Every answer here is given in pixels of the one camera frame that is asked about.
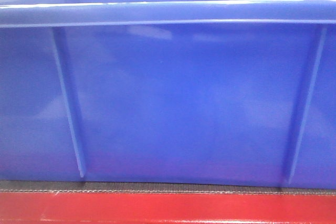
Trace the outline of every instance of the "blue container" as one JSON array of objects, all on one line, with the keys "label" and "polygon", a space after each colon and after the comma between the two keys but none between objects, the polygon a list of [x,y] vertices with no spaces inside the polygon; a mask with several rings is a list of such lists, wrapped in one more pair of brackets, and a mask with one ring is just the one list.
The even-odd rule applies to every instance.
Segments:
[{"label": "blue container", "polygon": [[0,5],[0,179],[336,188],[335,0]]}]

